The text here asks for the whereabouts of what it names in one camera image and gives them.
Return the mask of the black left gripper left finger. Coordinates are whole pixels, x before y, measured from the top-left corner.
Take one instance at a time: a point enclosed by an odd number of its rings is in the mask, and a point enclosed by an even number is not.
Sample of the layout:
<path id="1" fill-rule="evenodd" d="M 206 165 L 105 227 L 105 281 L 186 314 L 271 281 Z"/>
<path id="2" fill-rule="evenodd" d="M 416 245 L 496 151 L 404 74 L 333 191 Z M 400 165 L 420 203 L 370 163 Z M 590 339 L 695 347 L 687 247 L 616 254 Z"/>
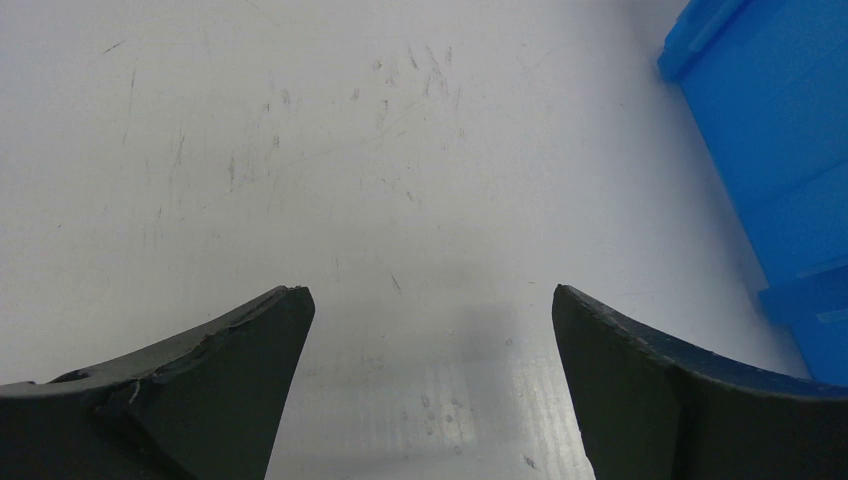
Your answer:
<path id="1" fill-rule="evenodd" d="M 1 389 L 5 479 L 261 479 L 315 315 L 274 288 L 183 333 Z"/>

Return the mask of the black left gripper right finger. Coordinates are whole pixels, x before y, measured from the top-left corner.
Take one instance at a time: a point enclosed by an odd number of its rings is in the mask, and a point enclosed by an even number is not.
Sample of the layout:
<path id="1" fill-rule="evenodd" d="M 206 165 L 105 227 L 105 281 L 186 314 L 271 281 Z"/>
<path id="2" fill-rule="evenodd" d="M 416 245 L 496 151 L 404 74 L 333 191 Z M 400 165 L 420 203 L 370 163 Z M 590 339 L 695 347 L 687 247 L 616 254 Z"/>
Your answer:
<path id="1" fill-rule="evenodd" d="M 560 285 L 557 347 L 599 479 L 843 479 L 847 391 L 744 364 Z"/>

